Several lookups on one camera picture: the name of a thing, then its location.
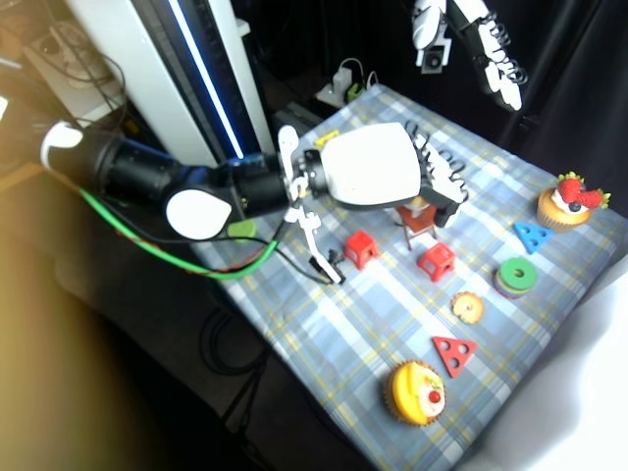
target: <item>dark background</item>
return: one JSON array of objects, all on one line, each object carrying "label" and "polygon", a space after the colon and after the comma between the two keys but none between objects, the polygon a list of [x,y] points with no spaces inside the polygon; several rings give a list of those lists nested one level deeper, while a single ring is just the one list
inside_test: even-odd
[{"label": "dark background", "polygon": [[530,80],[510,114],[480,90],[455,38],[449,66],[422,76],[414,66],[412,0],[234,0],[251,24],[258,57],[280,79],[314,65],[330,77],[359,58],[380,82],[554,174],[576,171],[613,193],[628,216],[628,2],[487,0],[512,39],[509,54]]}]

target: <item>tablecloth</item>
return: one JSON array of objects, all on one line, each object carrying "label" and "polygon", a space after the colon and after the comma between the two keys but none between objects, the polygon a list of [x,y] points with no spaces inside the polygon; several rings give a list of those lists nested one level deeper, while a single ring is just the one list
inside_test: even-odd
[{"label": "tablecloth", "polygon": [[[323,222],[317,235],[321,251],[342,250],[349,236],[363,230],[379,244],[378,259],[361,272],[343,262],[346,282],[322,287],[274,256],[252,275],[223,286],[376,466],[441,470],[450,468],[487,426],[615,250],[624,246],[628,221],[611,210],[598,210],[587,225],[553,235],[528,255],[512,224],[536,223],[538,194],[555,184],[555,176],[382,85],[306,134],[298,151],[332,130],[407,120],[429,132],[437,149],[448,149],[467,165],[462,176],[470,199],[454,224],[439,231],[439,240],[456,254],[453,274],[432,283],[417,268],[417,259],[433,243],[429,235],[415,238],[409,252],[389,212],[350,212],[322,198],[305,201],[306,209],[316,211]],[[259,234],[270,236],[281,216],[259,218]],[[281,248],[307,267],[309,254],[297,228]],[[202,260],[214,267],[233,264],[253,249],[249,243],[196,245]],[[539,282],[512,301],[492,288],[492,275],[514,256],[536,266]],[[450,300],[461,291],[484,299],[480,323],[466,325],[451,313]],[[446,373],[433,336],[478,344],[457,378]],[[401,424],[383,401],[387,375],[410,359],[431,364],[445,379],[445,412],[427,427]]]}]

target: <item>blue led light strip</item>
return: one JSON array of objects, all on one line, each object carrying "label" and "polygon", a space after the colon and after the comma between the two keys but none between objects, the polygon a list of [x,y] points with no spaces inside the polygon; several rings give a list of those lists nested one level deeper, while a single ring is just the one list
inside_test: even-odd
[{"label": "blue led light strip", "polygon": [[239,146],[239,142],[237,142],[236,134],[234,133],[234,129],[232,128],[229,119],[227,118],[227,114],[225,113],[225,109],[223,108],[223,104],[218,97],[218,93],[216,92],[216,88],[214,87],[214,83],[212,82],[211,77],[209,77],[209,72],[207,71],[207,67],[205,67],[205,63],[203,62],[202,57],[200,56],[200,51],[198,50],[198,46],[196,45],[196,41],[194,41],[194,36],[192,36],[192,32],[189,30],[189,25],[187,24],[187,20],[185,19],[185,15],[183,14],[183,10],[181,9],[181,5],[177,0],[168,0],[170,4],[170,8],[175,14],[175,19],[179,24],[179,28],[181,33],[183,34],[183,38],[185,39],[185,43],[187,44],[187,48],[192,55],[192,59],[194,59],[194,63],[196,64],[196,68],[200,72],[201,77],[203,78],[203,82],[205,83],[205,88],[209,92],[209,96],[216,107],[216,111],[218,112],[218,116],[220,117],[220,121],[223,123],[225,127],[225,131],[227,131],[227,135],[229,136],[229,140],[234,147],[235,155],[237,158],[241,159],[244,157],[242,153],[242,149]]}]

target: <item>blue triangle toy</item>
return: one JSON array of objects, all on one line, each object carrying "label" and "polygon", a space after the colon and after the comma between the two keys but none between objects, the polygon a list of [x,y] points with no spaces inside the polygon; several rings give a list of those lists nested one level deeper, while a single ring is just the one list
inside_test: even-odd
[{"label": "blue triangle toy", "polygon": [[542,228],[527,223],[514,223],[513,225],[517,236],[521,239],[523,246],[526,247],[528,253],[532,254],[541,248],[548,238],[553,234],[551,229]]}]

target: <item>red cube toy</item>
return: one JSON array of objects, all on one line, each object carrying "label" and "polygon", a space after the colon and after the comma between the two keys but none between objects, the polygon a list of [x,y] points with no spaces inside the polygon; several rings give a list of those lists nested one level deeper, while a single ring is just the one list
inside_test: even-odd
[{"label": "red cube toy", "polygon": [[355,263],[358,270],[362,270],[366,262],[379,254],[377,242],[364,231],[358,231],[352,235],[346,242],[344,250],[344,256]]},{"label": "red cube toy", "polygon": [[439,242],[417,262],[417,265],[425,270],[433,282],[439,282],[441,278],[453,271],[455,254],[444,243]]}]

